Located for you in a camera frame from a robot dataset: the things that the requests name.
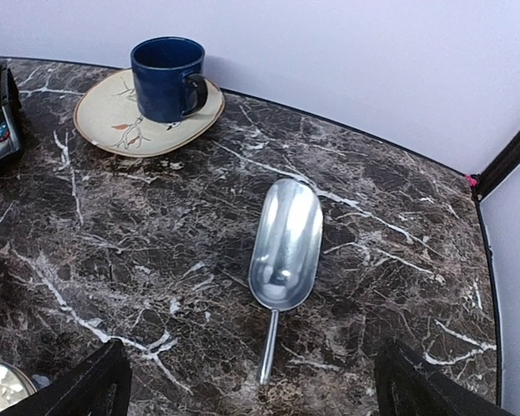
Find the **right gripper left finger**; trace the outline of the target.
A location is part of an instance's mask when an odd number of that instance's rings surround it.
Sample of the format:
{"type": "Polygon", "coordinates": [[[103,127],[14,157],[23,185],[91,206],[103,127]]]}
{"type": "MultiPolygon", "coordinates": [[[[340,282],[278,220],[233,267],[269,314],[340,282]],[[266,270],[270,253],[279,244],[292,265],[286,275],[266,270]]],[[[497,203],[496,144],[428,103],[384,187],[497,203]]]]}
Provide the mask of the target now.
{"type": "Polygon", "coordinates": [[[0,412],[3,416],[127,415],[132,369],[118,338],[59,380],[0,412]]]}

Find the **gold jar lid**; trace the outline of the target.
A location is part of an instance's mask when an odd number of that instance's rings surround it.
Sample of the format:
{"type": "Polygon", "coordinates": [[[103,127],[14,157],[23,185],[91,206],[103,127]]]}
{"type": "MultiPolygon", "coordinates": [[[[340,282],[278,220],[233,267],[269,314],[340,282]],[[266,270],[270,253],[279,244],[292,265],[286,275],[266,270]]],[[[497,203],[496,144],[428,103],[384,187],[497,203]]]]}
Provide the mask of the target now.
{"type": "Polygon", "coordinates": [[[0,406],[12,406],[36,392],[37,387],[25,373],[0,362],[0,406]]]}

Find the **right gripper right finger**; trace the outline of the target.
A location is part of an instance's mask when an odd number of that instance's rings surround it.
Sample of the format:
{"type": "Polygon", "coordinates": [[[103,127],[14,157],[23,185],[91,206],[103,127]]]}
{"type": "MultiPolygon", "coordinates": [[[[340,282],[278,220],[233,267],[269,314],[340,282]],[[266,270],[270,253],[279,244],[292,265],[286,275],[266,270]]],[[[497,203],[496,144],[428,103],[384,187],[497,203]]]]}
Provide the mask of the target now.
{"type": "Polygon", "coordinates": [[[404,342],[387,339],[374,360],[379,412],[386,416],[507,415],[460,386],[404,342]]]}

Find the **metal scoop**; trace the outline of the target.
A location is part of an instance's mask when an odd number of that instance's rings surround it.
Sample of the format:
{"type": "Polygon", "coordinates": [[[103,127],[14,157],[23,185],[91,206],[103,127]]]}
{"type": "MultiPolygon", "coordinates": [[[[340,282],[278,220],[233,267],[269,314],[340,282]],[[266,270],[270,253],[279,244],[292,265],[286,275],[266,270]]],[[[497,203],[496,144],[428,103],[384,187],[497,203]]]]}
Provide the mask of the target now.
{"type": "Polygon", "coordinates": [[[249,287],[270,311],[257,381],[270,381],[279,315],[297,308],[315,285],[322,245],[323,214],[310,187],[279,179],[268,190],[249,267],[249,287]]]}

